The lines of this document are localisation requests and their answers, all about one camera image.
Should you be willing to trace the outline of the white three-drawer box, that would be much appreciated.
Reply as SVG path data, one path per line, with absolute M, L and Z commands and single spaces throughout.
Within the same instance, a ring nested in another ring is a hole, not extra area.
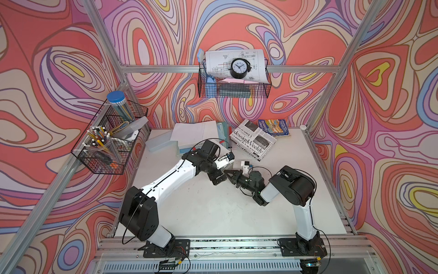
M 215 143 L 215 148 L 217 148 L 217 150 L 214 155 L 214 160 L 218 160 L 219 158 L 231 152 L 231 149 L 227 148 L 227 145 L 223 146 L 219 143 Z

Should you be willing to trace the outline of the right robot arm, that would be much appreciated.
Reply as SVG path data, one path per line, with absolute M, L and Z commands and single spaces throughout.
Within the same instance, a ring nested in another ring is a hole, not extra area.
M 237 188 L 250 191 L 250 196 L 260 206 L 268 205 L 278 195 L 293 205 L 297 223 L 295 246 L 300 253 L 309 252 L 318 244 L 321 238 L 314 227 L 310 205 L 317 184 L 309 174 L 284 166 L 272 175 L 268 184 L 258 171 L 245 175 L 242 170 L 225 170 L 224 174 Z

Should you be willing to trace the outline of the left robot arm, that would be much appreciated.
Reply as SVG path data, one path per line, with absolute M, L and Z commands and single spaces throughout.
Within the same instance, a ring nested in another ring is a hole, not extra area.
M 222 154 L 222 145 L 216 140 L 200 141 L 200 148 L 193 146 L 164 175 L 142 188 L 131 187 L 126 192 L 119 214 L 119 223 L 125 227 L 125 232 L 129 231 L 140 241 L 148 241 L 159 248 L 173 246 L 175 236 L 160 224 L 159 206 L 202 172 L 214 185 L 227 179 L 224 169 L 234 162 L 235 155 L 232 151 Z

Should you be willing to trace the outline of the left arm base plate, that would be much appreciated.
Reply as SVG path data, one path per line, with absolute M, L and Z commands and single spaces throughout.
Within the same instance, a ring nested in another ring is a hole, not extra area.
M 150 242 L 140 247 L 138 250 L 143 251 L 143 257 L 147 259 L 151 258 L 184 258 L 190 253 L 190 240 L 189 239 L 176 239 L 171 240 L 168 245 L 161 248 Z

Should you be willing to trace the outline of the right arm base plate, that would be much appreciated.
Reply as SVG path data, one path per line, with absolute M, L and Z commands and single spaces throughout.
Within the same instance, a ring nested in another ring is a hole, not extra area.
M 297 235 L 292 238 L 280 238 L 277 240 L 283 257 L 310 256 L 324 258 L 328 255 L 325 243 L 316 234 L 311 240 L 305 240 Z

